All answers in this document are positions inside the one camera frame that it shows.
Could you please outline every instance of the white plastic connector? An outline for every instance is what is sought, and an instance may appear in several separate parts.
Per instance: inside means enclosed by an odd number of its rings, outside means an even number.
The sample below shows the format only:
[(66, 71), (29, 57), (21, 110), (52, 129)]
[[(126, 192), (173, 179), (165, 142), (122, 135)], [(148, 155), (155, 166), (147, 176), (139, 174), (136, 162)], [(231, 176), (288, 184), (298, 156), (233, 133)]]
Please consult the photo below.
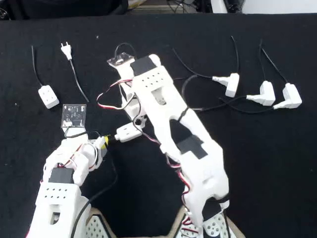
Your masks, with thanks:
[(59, 100), (55, 95), (53, 89), (49, 85), (44, 85), (39, 89), (39, 95), (44, 103), (44, 105), (50, 109), (57, 104), (59, 104)]
[(133, 123), (130, 122), (122, 127), (117, 129), (117, 134), (114, 136), (116, 140), (120, 140), (120, 142), (126, 142), (132, 140), (138, 136), (142, 135), (142, 132), (134, 127)]
[(260, 103), (263, 106), (272, 106), (272, 104), (275, 102), (275, 94), (272, 83), (264, 81), (260, 87), (260, 94), (247, 95), (247, 99), (256, 103)]
[(279, 108), (297, 108), (302, 104), (301, 96), (299, 95), (297, 88), (294, 84), (286, 83), (283, 89), (283, 96), (285, 101), (273, 106), (274, 109)]
[(68, 60), (71, 60), (71, 46), (68, 44), (68, 42), (66, 41), (66, 45), (63, 45), (63, 43), (61, 43), (61, 51), (63, 51), (63, 53), (66, 55)]
[(232, 73), (229, 77), (212, 77), (213, 81), (219, 82), (227, 87), (225, 95), (230, 98), (233, 98), (236, 95), (239, 78), (240, 76), (238, 73)]

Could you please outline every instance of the white wall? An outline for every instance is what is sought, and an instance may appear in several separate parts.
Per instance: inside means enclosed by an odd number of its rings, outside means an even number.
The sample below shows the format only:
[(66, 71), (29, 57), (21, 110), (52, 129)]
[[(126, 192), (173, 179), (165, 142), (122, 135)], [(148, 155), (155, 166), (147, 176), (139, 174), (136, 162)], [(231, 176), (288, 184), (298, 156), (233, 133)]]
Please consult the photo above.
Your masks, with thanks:
[(317, 0), (245, 0), (243, 13), (313, 13)]

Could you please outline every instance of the black fabric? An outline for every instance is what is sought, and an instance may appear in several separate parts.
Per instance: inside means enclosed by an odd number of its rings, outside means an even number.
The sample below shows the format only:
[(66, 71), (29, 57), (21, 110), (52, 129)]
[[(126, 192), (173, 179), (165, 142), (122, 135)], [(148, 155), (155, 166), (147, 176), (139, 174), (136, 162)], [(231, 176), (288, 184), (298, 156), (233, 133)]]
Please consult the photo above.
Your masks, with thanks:
[[(35, 209), (47, 156), (63, 139), (61, 104), (85, 103), (71, 68), (60, 51), (67, 41), (83, 90), (91, 99), (119, 78), (107, 65), (115, 47), (129, 42), (141, 57), (158, 54), (172, 77), (189, 74), (177, 61), (175, 47), (195, 71), (229, 75), (235, 69), (230, 35), (237, 41), (241, 78), (237, 96), (259, 91), (258, 44), (287, 79), (296, 84), (303, 104), (293, 110), (246, 115), (223, 108), (199, 114), (212, 138), (223, 148), (229, 177), (228, 216), (246, 237), (317, 236), (317, 15), (149, 15), (0, 22), (0, 232), (24, 237)], [(61, 104), (47, 110), (37, 90), (31, 44), (37, 47), (38, 73)], [(277, 102), (284, 84), (264, 61)], [(175, 81), (178, 89), (181, 80)], [(218, 105), (225, 87), (197, 78), (187, 89), (192, 107)], [(103, 103), (119, 105), (119, 91)], [(259, 110), (254, 103), (241, 108)], [(114, 133), (129, 122), (124, 112), (87, 105), (86, 128)], [(146, 132), (152, 134), (151, 126)], [(138, 138), (110, 146), (118, 171), (117, 184), (93, 206), (99, 208), (119, 236), (168, 233), (181, 206), (183, 184), (168, 167), (159, 147)], [(110, 160), (89, 174), (82, 187), (91, 197), (113, 179)]]

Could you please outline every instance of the screw hole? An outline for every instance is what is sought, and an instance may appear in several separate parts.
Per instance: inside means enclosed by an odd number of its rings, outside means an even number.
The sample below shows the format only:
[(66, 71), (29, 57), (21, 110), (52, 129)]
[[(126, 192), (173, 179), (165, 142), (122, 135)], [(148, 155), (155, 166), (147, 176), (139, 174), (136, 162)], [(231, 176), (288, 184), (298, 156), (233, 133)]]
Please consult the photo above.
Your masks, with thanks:
[(135, 124), (136, 124), (136, 125), (141, 125), (141, 120), (140, 120), (140, 119), (136, 119), (136, 120), (135, 120)]

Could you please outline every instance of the power outlet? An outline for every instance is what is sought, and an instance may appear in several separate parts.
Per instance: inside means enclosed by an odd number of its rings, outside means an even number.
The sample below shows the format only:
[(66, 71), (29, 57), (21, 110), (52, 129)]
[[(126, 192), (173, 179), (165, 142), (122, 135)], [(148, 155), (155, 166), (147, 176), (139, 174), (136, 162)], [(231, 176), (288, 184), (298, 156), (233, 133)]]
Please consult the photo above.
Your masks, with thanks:
[(39, 95), (44, 103), (44, 105), (50, 109), (57, 104), (59, 104), (59, 100), (55, 95), (53, 89), (49, 85), (42, 86), (39, 89)]

